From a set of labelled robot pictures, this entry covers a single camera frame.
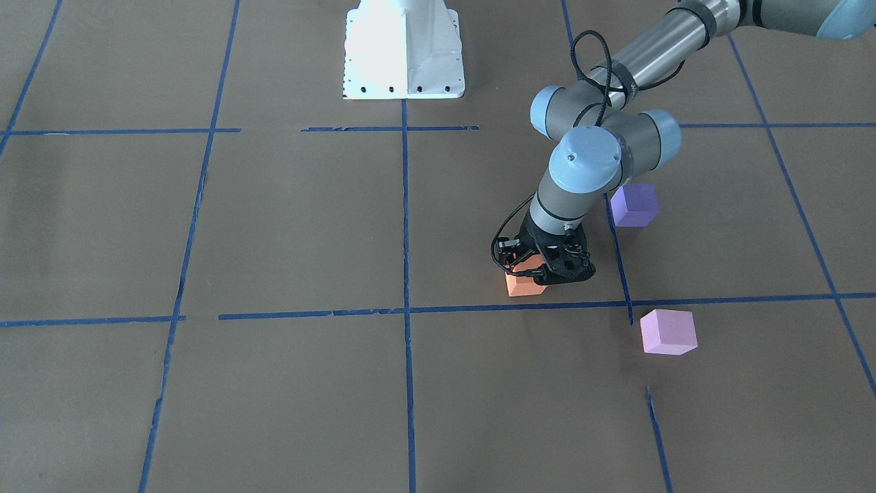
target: grid line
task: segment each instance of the grid line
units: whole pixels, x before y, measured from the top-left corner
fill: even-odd
[[[477,132],[481,125],[445,125],[445,126],[309,126],[302,132]]]
[[[681,128],[873,128],[876,127],[876,122],[861,122],[861,123],[689,123],[678,124]]]
[[[167,378],[170,372],[171,349],[174,339],[176,338],[177,326],[180,322],[180,308],[182,306],[182,297],[186,289],[186,276],[188,273],[189,261],[192,257],[192,247],[194,245],[194,233],[198,225],[198,215],[201,211],[201,200],[204,194],[204,184],[207,178],[207,169],[209,166],[210,155],[213,150],[213,139],[215,137],[216,123],[219,119],[219,107],[222,103],[223,88],[225,86],[225,76],[228,74],[228,65],[231,58],[231,46],[234,44],[234,32],[237,28],[237,14],[240,11],[240,0],[235,0],[234,10],[231,14],[231,26],[228,32],[228,41],[225,45],[225,57],[223,59],[222,71],[219,74],[219,83],[216,88],[215,101],[213,103],[213,116],[210,119],[210,131],[207,133],[207,145],[204,148],[204,158],[201,162],[201,175],[198,178],[198,188],[194,195],[194,208],[192,209],[192,221],[188,228],[188,237],[186,240],[186,251],[182,258],[182,268],[180,270],[180,287],[177,291],[176,300],[173,304],[173,316],[170,322],[170,328],[167,332],[167,345],[165,347],[164,363],[161,372],[161,389],[159,397],[155,401],[155,408],[152,411],[152,426],[149,429],[149,441],[146,444],[145,457],[143,459],[143,471],[140,475],[139,493],[145,493],[146,485],[149,482],[149,470],[152,465],[152,454],[155,451],[155,439],[158,434],[159,423],[161,420],[161,409],[164,403],[165,391],[167,388]]]
[[[874,299],[876,293],[841,293],[842,299]],[[669,306],[688,304],[756,304],[756,303],[793,303],[808,301],[829,301],[834,299],[831,293],[810,295],[776,295],[762,297],[706,297],[706,298],[676,298],[676,299],[641,299],[630,300],[632,306]],[[532,304],[469,304],[469,305],[433,305],[412,306],[412,314],[422,313],[457,313],[461,311],[534,311],[534,310],[587,310],[594,308],[624,308],[626,300],[566,302],[566,303],[532,303]],[[314,310],[314,311],[268,311],[249,313],[223,313],[219,320],[258,320],[264,318],[318,318],[318,317],[355,317],[369,315],[399,315],[404,308],[367,308],[356,310]]]
[[[410,272],[410,207],[408,194],[407,167],[407,100],[401,100],[401,184],[402,210],[404,212],[402,225],[402,257],[404,262],[405,307],[405,381],[407,393],[407,480],[408,491],[417,491],[417,458],[413,431],[413,353],[411,351],[411,272]]]
[[[566,0],[560,0],[562,7],[562,20],[566,25],[566,36],[569,39],[569,48],[574,48],[575,37],[572,34],[572,21],[569,19],[569,7],[566,5]],[[583,79],[581,74],[576,72],[576,77],[579,81]],[[626,314],[630,319],[630,325],[636,324],[635,314],[632,312],[632,301],[630,299],[630,286],[626,280],[626,271],[624,270],[624,257],[620,253],[620,241],[618,241],[618,230],[614,226],[614,214],[611,212],[611,202],[608,194],[603,194],[605,200],[605,219],[608,221],[609,230],[611,230],[611,241],[614,243],[615,262],[618,264],[618,277],[620,278],[620,287],[624,291],[624,300],[626,305]]]
[[[155,324],[170,322],[172,316],[164,317],[108,317],[108,318],[50,318],[45,320],[8,320],[0,327],[50,327],[57,325],[107,325],[107,324]]]
[[[837,310],[839,311],[839,315],[843,320],[843,324],[845,325],[845,330],[849,334],[849,339],[851,340],[851,344],[855,350],[855,354],[858,356],[858,361],[861,364],[861,368],[864,370],[864,375],[867,381],[870,383],[870,391],[873,393],[873,396],[876,397],[876,381],[873,380],[872,371],[870,370],[870,366],[867,364],[867,359],[864,356],[864,351],[861,349],[861,345],[858,342],[858,336],[855,335],[855,330],[851,326],[851,321],[845,313],[843,300],[837,293],[837,286],[833,282],[833,278],[831,277],[830,271],[827,267],[827,262],[824,260],[824,256],[822,255],[821,247],[818,246],[818,241],[816,240],[816,236],[812,231],[812,226],[809,224],[809,219],[806,216],[806,212],[803,210],[803,205],[800,201],[800,197],[797,195],[797,190],[794,187],[794,182],[791,180],[791,175],[788,172],[788,167],[785,165],[785,160],[781,155],[779,145],[776,143],[775,137],[773,136],[773,129],[771,128],[769,121],[767,120],[767,114],[764,112],[763,106],[760,104],[760,99],[758,98],[757,91],[754,90],[754,84],[752,83],[751,77],[748,75],[748,70],[745,69],[745,63],[742,61],[742,55],[739,54],[739,50],[736,47],[736,42],[733,40],[733,37],[730,34],[727,35],[727,39],[730,41],[730,46],[733,49],[733,54],[736,56],[736,61],[739,64],[739,68],[742,70],[742,75],[745,78],[745,84],[748,86],[748,90],[752,94],[754,105],[755,107],[757,107],[758,113],[760,114],[760,119],[763,122],[764,128],[766,129],[766,135],[769,137],[770,144],[773,147],[773,152],[775,153],[776,160],[779,162],[779,167],[781,168],[781,172],[785,177],[785,183],[788,185],[788,190],[791,193],[791,197],[794,199],[794,204],[797,207],[797,212],[800,214],[800,219],[806,229],[806,234],[809,236],[809,242],[812,244],[812,248],[815,250],[816,257],[818,258],[818,263],[821,266],[822,273],[824,274],[824,279],[828,283],[830,293],[831,295],[833,295],[834,302],[837,305]]]
[[[37,135],[132,135],[132,134],[163,134],[163,133],[240,133],[242,129],[224,128],[105,128],[105,129],[73,129],[73,130],[14,130],[4,132],[10,136]]]
[[[660,456],[660,468],[663,471],[663,483],[666,485],[666,493],[672,491],[672,477],[669,475],[669,464],[666,460],[666,450],[663,448],[663,436],[660,432],[660,422],[657,420],[657,410],[654,408],[651,386],[647,387],[648,413],[651,415],[651,427],[654,431],[654,443],[657,446],[657,454]]]
[[[33,60],[33,65],[31,65],[31,71],[27,74],[27,78],[25,79],[25,85],[21,88],[21,93],[18,95],[18,100],[15,103],[15,109],[12,110],[12,116],[9,118],[9,124],[6,126],[6,132],[4,132],[3,139],[0,139],[0,156],[3,155],[3,151],[6,149],[6,143],[9,142],[9,137],[12,133],[12,130],[15,129],[15,122],[18,120],[18,115],[21,113],[21,108],[25,104],[27,91],[31,88],[31,83],[33,83],[33,77],[37,74],[39,62],[43,59],[43,53],[46,52],[46,45],[48,45],[49,38],[52,36],[52,30],[54,30],[55,21],[58,20],[58,12],[60,12],[60,6],[62,1],[63,0],[58,0],[55,3],[55,8],[52,12],[52,20],[49,21],[49,25],[46,28],[46,35],[43,36],[43,40],[39,44],[37,57]]]

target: orange cube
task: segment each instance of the orange cube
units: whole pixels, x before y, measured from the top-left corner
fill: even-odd
[[[514,272],[530,268],[538,268],[541,267],[541,264],[543,263],[545,263],[545,261],[541,258],[541,255],[535,254],[514,266]],[[531,297],[534,295],[540,295],[548,288],[548,286],[540,286],[536,284],[532,277],[515,277],[508,274],[505,274],[505,283],[508,285],[509,297]]]

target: floor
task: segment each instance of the floor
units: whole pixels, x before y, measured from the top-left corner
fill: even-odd
[[[660,215],[509,299],[533,95],[672,2],[448,0],[466,95],[410,102],[342,100],[356,4],[0,4],[0,491],[876,490],[876,34],[713,40],[632,104]]]

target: blue joint cap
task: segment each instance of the blue joint cap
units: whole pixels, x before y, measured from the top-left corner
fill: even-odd
[[[842,0],[818,29],[819,39],[854,39],[876,24],[876,0]]]
[[[682,129],[675,118],[664,110],[648,110],[640,114],[651,117],[660,135],[660,161],[654,167],[657,169],[663,166],[664,162],[674,158],[682,149]]]
[[[554,93],[559,89],[563,88],[560,86],[547,86],[545,89],[540,90],[535,95],[532,106],[529,107],[530,123],[533,124],[535,130],[548,139],[550,139],[550,135],[548,135],[548,106],[550,105],[551,98],[554,97]]]
[[[620,170],[621,148],[611,132],[577,126],[562,136],[547,169],[561,189],[574,194],[599,191]]]

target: robotic arm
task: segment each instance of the robotic arm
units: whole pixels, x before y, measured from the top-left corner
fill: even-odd
[[[546,87],[533,100],[533,126],[559,144],[537,191],[493,239],[493,260],[507,274],[532,277],[540,285],[586,281],[596,273],[581,226],[584,215],[603,193],[659,168],[682,144],[678,123],[665,111],[632,116],[621,110],[641,90],[665,82],[658,78],[713,38],[756,25],[846,40],[874,24],[876,0],[684,0],[613,57],[598,33],[582,33],[576,42],[595,35],[603,42],[605,60],[583,80],[567,88]],[[575,61],[575,44],[572,50]],[[519,234],[501,238],[527,203]],[[544,259],[540,268],[513,271],[534,254]]]

